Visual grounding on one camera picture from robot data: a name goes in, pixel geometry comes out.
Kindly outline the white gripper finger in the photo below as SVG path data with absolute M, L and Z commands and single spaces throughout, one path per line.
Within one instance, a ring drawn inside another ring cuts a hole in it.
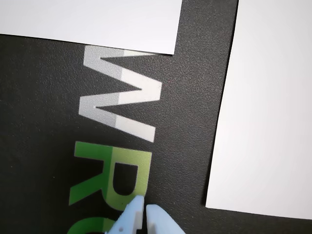
M 142 229 L 144 196 L 137 195 L 106 234 L 136 234 Z
M 148 234 L 185 234 L 181 227 L 160 206 L 146 206 Z

